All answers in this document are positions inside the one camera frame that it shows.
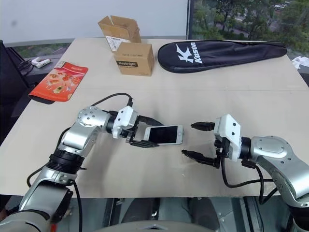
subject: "snack package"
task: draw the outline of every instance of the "snack package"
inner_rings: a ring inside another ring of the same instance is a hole
[[[83,77],[87,67],[80,67],[63,60],[29,93],[29,97],[38,102],[52,104],[68,101]]]

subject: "cardboard box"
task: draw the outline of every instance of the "cardboard box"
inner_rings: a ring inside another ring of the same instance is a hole
[[[151,76],[155,63],[151,44],[121,43],[114,57],[122,74]]]
[[[106,16],[98,22],[112,52],[116,52],[121,42],[141,43],[140,29],[134,19]]]

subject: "white smartphone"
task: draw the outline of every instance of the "white smartphone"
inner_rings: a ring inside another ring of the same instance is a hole
[[[172,145],[183,143],[183,126],[160,126],[147,127],[144,140],[150,141],[159,145]]]

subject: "table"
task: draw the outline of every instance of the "table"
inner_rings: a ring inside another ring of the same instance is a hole
[[[153,45],[156,59],[158,49],[173,40],[143,42]],[[101,135],[84,161],[87,170],[78,172],[81,197],[258,195],[259,184],[229,189],[220,170],[181,154],[187,149],[213,155],[213,133],[191,129],[190,124],[215,121],[227,113],[241,124],[242,136],[280,136],[309,164],[309,88],[287,56],[192,74],[167,72],[156,60],[151,77],[129,76],[120,74],[104,38],[79,38],[62,58],[89,71],[68,102],[31,101],[26,107],[0,147],[0,194],[24,195],[26,177],[48,161],[60,133],[73,124],[79,110],[116,92],[132,95],[141,115],[166,125],[182,124],[184,142],[143,149]],[[119,96],[99,107],[119,110],[126,101]],[[231,183],[258,177],[240,161],[227,161],[226,169]],[[272,188],[267,183],[265,194]]]

